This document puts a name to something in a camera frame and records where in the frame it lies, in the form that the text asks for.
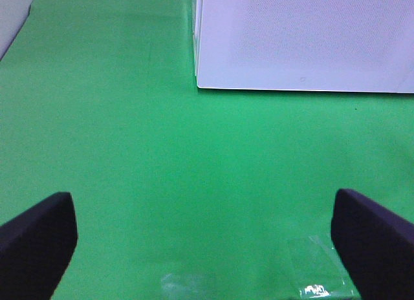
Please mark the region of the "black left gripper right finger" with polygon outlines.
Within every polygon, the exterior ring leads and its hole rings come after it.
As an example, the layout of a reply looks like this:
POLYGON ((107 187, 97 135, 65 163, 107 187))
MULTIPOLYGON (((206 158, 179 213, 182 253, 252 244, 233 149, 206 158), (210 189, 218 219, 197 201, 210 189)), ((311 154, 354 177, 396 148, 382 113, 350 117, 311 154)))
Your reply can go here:
POLYGON ((336 193, 331 239, 362 299, 413 298, 413 224, 352 189, 336 193))

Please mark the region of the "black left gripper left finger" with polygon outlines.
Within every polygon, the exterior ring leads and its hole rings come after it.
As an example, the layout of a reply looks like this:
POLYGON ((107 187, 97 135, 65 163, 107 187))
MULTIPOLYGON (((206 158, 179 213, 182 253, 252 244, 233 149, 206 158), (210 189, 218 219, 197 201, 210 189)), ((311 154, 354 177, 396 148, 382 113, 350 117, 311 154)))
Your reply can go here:
POLYGON ((1 299, 50 299, 77 242, 69 192, 54 193, 1 225, 1 299))

